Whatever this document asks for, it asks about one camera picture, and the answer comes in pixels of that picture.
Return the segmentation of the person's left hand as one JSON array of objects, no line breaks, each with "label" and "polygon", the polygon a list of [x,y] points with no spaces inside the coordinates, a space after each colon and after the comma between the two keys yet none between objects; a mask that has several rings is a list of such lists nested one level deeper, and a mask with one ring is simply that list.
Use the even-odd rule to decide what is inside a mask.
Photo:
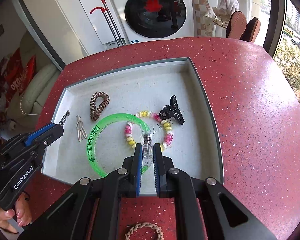
[{"label": "person's left hand", "polygon": [[9,222],[14,216],[17,218],[18,228],[27,226],[32,222],[32,215],[27,195],[23,192],[15,202],[15,208],[3,210],[0,208],[0,228],[9,233],[18,233],[18,230]]}]

